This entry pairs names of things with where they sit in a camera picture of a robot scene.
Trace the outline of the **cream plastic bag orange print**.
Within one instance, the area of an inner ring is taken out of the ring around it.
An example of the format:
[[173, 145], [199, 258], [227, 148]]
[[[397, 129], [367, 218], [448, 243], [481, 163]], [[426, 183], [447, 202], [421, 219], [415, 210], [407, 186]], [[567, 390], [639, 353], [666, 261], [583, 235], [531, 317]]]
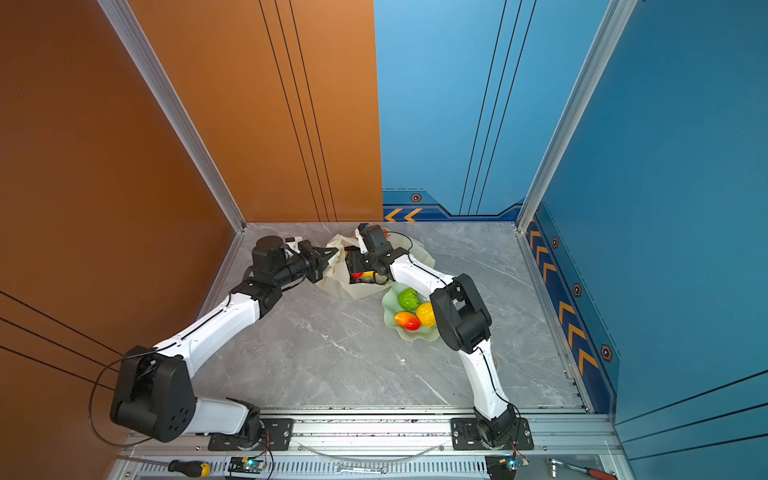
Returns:
[[[388, 232], [388, 240], [394, 248], [405, 248], [425, 265], [429, 267], [435, 266], [435, 259], [418, 241], [410, 241], [394, 231]], [[350, 282], [345, 248], [357, 245], [358, 239], [355, 236], [337, 234], [329, 241], [327, 247], [337, 248], [338, 252], [329, 261], [328, 267], [323, 272], [323, 278], [316, 283], [316, 286], [321, 291], [342, 300], [357, 301], [376, 294], [385, 293], [393, 285], [392, 281], [384, 281], [381, 278], [378, 278], [374, 284], [352, 284]]]

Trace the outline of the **yellow ridged starfruit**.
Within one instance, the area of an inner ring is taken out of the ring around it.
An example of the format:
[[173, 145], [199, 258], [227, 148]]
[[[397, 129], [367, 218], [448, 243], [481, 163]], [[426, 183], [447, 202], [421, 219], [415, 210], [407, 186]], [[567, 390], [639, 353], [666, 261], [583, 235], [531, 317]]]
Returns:
[[421, 304], [416, 309], [416, 316], [425, 328], [432, 328], [436, 325], [435, 313], [430, 302]]

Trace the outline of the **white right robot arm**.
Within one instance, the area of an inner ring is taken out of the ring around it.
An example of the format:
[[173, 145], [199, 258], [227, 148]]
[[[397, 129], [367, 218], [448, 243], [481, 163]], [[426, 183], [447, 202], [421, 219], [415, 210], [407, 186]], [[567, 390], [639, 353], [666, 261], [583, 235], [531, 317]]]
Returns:
[[431, 303], [440, 338], [458, 353], [470, 381], [482, 442], [491, 449], [516, 443], [522, 416], [502, 388], [492, 355], [491, 315], [473, 279], [427, 266], [408, 249], [394, 247], [379, 225], [362, 223], [355, 237], [375, 273], [414, 289]]

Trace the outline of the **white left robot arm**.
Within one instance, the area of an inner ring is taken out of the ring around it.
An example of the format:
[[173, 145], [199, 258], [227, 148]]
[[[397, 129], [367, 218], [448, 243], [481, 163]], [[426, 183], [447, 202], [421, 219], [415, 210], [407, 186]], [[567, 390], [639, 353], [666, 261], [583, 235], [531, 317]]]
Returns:
[[252, 249], [241, 282], [211, 312], [151, 348], [136, 346], [120, 363], [110, 409], [113, 423], [160, 442], [203, 434], [247, 447], [263, 435], [257, 406], [195, 394], [192, 379], [229, 340], [269, 313], [303, 281], [319, 282], [334, 247], [266, 236]]

